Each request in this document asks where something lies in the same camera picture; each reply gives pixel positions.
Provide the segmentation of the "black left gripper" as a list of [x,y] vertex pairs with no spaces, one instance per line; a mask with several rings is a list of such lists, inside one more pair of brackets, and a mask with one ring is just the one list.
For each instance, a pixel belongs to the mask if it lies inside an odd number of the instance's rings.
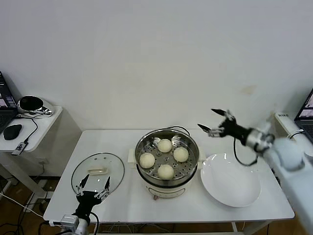
[[79,203],[77,209],[75,210],[75,215],[78,217],[87,217],[91,214],[92,208],[96,205],[99,205],[102,202],[102,199],[105,199],[110,193],[110,180],[109,176],[104,189],[96,193],[94,191],[83,191],[89,175],[87,174],[78,185],[76,185],[77,193],[76,199]]

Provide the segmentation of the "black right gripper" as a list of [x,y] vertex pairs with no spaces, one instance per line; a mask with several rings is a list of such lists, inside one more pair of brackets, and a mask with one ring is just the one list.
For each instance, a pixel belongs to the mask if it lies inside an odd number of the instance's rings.
[[224,117],[223,122],[218,128],[209,128],[205,125],[199,124],[198,127],[208,134],[209,137],[219,138],[225,136],[232,136],[238,139],[242,145],[246,145],[246,140],[250,134],[249,128],[244,128],[237,124],[236,118],[231,114],[229,110],[214,109],[211,111]]

